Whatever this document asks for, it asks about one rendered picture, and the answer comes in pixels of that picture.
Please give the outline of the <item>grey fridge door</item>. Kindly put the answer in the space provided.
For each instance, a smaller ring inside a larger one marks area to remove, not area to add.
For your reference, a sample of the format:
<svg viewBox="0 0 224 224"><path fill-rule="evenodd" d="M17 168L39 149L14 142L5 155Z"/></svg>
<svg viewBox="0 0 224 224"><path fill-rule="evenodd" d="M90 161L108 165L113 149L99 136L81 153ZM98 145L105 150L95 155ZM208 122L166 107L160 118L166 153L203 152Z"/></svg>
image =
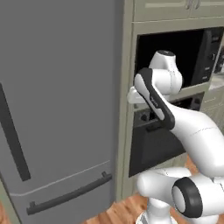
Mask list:
<svg viewBox="0 0 224 224"><path fill-rule="evenodd" d="M0 0L0 82L31 178L8 145L9 192L27 193L112 160L124 0Z"/></svg>

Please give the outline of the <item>beige cabinet door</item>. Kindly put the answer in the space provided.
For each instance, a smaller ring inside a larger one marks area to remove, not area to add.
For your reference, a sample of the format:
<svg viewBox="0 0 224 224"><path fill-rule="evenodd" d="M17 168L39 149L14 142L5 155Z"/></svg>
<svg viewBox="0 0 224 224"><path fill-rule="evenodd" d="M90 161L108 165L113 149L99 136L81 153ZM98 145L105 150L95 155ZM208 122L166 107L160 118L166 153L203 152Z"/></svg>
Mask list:
<svg viewBox="0 0 224 224"><path fill-rule="evenodd" d="M187 18L189 10L186 10L186 0L135 0L134 21Z"/></svg>
<svg viewBox="0 0 224 224"><path fill-rule="evenodd" d="M224 17L224 0L201 0L197 10L194 5L195 0L192 3L191 18Z"/></svg>

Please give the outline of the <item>black built-in oven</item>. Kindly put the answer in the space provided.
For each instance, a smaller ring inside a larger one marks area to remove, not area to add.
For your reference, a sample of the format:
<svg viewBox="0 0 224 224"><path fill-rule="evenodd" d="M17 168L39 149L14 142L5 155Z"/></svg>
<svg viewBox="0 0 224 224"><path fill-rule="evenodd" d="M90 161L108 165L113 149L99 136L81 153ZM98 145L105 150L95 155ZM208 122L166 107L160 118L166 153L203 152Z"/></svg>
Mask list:
<svg viewBox="0 0 224 224"><path fill-rule="evenodd" d="M160 121L150 108L134 113L129 177L186 152L181 142L169 130L162 127L147 132L145 128L151 123L160 123Z"/></svg>

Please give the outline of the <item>black microwave oven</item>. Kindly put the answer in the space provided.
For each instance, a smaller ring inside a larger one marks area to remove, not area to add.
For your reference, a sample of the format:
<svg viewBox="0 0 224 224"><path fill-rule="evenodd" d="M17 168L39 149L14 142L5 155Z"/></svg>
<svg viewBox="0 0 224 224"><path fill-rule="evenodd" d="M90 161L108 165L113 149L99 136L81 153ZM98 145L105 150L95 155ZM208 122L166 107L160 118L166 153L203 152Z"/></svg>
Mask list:
<svg viewBox="0 0 224 224"><path fill-rule="evenodd" d="M137 36L135 72L148 67L156 51L176 55L183 88L208 82L220 49L224 27L171 31Z"/></svg>

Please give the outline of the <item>grey freezer drawer front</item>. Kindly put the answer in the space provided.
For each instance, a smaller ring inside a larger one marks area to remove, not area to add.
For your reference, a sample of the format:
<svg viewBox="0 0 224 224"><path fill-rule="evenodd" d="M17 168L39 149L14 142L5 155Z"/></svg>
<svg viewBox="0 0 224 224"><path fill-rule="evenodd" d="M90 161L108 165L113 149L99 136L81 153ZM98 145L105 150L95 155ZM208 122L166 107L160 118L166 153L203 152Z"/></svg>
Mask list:
<svg viewBox="0 0 224 224"><path fill-rule="evenodd" d="M40 204L86 186L100 179L103 172L111 173L113 178L109 160L75 173L68 178L57 180L48 186L41 186L37 190L23 193L11 192L10 198L22 224L81 224L84 220L92 218L110 207L113 196L112 179L91 192L43 212L28 215L26 208L32 201Z"/></svg>

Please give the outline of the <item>grey fridge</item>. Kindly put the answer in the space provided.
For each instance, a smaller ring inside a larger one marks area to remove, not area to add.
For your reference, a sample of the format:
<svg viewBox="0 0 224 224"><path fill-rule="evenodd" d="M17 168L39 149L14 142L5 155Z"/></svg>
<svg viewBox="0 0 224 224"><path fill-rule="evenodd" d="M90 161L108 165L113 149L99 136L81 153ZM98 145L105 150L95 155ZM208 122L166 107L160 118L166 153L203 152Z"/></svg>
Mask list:
<svg viewBox="0 0 224 224"><path fill-rule="evenodd" d="M124 0L0 0L0 179L21 224L115 198Z"/></svg>

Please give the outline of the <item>beige tall cabinet housing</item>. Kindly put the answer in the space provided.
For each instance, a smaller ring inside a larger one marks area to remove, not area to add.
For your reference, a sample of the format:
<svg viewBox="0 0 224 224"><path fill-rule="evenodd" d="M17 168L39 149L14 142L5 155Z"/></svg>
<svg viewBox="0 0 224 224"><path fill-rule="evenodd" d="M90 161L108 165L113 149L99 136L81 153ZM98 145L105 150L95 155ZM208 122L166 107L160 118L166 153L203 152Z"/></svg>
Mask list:
<svg viewBox="0 0 224 224"><path fill-rule="evenodd" d="M116 158L115 200L123 200L135 190L135 178L129 177L130 147L134 107L127 102L127 94L133 83L137 36L155 32L172 32L197 28L224 26L224 17L191 18L192 5L187 18L134 21L134 1L124 0L122 28L122 71L119 113L119 143Z"/></svg>

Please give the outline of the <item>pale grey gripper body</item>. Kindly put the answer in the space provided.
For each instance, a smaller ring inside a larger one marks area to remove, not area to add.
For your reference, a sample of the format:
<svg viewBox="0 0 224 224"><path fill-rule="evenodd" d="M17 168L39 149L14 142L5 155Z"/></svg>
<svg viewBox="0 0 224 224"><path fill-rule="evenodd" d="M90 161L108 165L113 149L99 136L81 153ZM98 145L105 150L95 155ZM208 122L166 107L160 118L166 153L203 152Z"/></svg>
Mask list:
<svg viewBox="0 0 224 224"><path fill-rule="evenodd" d="M148 93L140 95L135 87L131 87L127 95L127 100L129 104L145 104L149 96Z"/></svg>

